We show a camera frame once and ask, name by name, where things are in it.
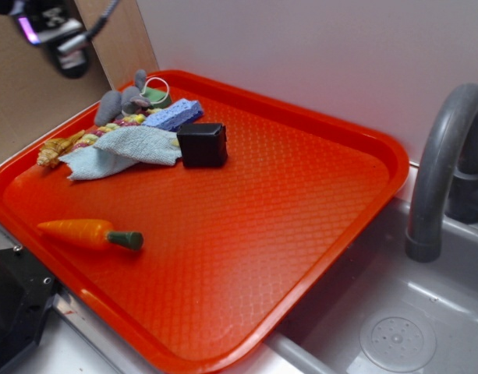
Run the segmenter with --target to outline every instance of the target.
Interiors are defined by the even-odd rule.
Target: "toy carrot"
[[[137,251],[143,245],[140,232],[114,231],[113,224],[106,220],[49,221],[39,224],[37,228],[53,238],[97,251],[108,249],[112,244]]]

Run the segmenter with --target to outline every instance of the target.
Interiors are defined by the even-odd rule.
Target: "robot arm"
[[[101,31],[118,5],[112,0],[87,31],[70,17],[66,0],[0,0],[0,14],[11,16],[33,46],[42,47],[55,68],[67,78],[80,78],[90,65],[86,46]]]

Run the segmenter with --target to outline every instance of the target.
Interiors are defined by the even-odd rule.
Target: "red plastic tray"
[[[390,137],[180,71],[174,101],[222,122],[223,168],[138,164],[96,181],[36,166],[42,142],[0,168],[0,222],[146,360],[212,372],[257,346],[399,189]],[[97,106],[49,137],[93,126]],[[42,221],[103,218],[142,231],[140,252],[54,242]]]

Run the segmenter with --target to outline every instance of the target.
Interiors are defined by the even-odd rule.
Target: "blue sponge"
[[[142,125],[176,132],[181,125],[194,122],[203,114],[199,101],[180,99],[169,108],[149,115]]]

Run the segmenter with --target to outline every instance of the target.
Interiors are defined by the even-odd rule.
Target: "black box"
[[[176,135],[186,168],[220,167],[228,158],[226,128],[221,123],[186,123]]]

